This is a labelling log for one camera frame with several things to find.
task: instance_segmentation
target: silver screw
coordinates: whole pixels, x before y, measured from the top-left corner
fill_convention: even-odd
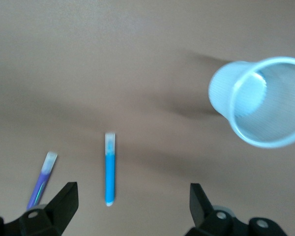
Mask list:
[[[217,218],[221,219],[221,220],[225,220],[226,219],[226,214],[224,212],[219,211],[216,214]]]
[[[264,220],[257,220],[257,225],[259,225],[261,228],[269,228],[269,225]]]
[[[36,217],[38,215],[38,212],[37,211],[33,211],[33,212],[31,212],[30,214],[29,214],[29,218],[34,218],[34,217]]]

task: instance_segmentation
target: cup rim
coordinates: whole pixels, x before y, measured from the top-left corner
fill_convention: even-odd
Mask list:
[[[280,148],[280,147],[284,147],[287,146],[289,144],[292,144],[295,142],[295,132],[293,132],[292,134],[278,139],[278,140],[274,140],[271,142],[261,142],[261,141],[256,141],[256,140],[252,140],[250,138],[248,138],[247,136],[245,136],[239,129],[236,119],[235,119],[235,106],[234,106],[234,101],[235,98],[237,96],[238,93],[238,89],[240,88],[240,86],[247,80],[247,78],[254,72],[265,68],[269,65],[275,65],[275,64],[280,64],[280,63],[286,63],[286,64],[293,64],[295,65],[295,58],[290,58],[290,57],[274,57],[274,58],[268,58],[268,59],[264,59],[261,60],[259,62],[257,62],[255,65],[253,65],[251,68],[249,68],[248,70],[244,71],[240,77],[240,79],[235,83],[234,87],[233,87],[233,91],[232,91],[232,95],[231,95],[231,99],[230,99],[230,108],[229,108],[229,123],[233,129],[233,131],[240,136],[244,141],[246,141],[247,143],[256,146],[256,147],[260,147],[260,148]]]

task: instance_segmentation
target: marker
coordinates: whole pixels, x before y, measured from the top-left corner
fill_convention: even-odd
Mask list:
[[[46,184],[50,176],[50,172],[54,166],[56,158],[57,153],[51,151],[47,153],[45,162],[43,164],[43,167],[41,168],[41,172],[36,182],[35,188],[29,199],[27,210],[39,204],[39,201],[44,193]]]
[[[105,134],[105,202],[108,207],[114,203],[115,199],[115,138],[115,133]]]

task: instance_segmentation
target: cup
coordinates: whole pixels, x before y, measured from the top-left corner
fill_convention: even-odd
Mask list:
[[[247,143],[279,148],[295,142],[295,58],[228,63],[213,75],[208,94]]]

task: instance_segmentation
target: table surface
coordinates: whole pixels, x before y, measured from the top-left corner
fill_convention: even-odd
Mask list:
[[[295,236],[295,144],[242,141],[207,98],[233,60],[295,57],[295,1],[0,1],[0,215],[69,181],[73,235],[184,235],[189,185],[239,220]],[[116,132],[116,200],[104,201],[104,135]]]

